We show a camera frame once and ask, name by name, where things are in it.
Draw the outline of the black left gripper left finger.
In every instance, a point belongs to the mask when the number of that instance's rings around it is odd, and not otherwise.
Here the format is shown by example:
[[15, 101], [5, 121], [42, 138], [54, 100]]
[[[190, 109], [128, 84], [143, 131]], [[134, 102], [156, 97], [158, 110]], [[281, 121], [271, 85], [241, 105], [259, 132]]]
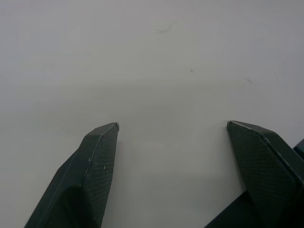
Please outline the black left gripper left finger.
[[26, 223], [27, 228], [99, 228], [114, 172], [119, 124], [89, 132], [60, 166]]

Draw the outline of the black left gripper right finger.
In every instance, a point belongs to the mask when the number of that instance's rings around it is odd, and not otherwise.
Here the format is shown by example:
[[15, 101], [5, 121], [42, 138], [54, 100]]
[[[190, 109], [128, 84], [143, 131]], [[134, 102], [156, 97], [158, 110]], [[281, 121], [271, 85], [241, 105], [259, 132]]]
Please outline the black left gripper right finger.
[[227, 132], [245, 191], [208, 228], [302, 228], [304, 143], [291, 148], [278, 134], [228, 121]]

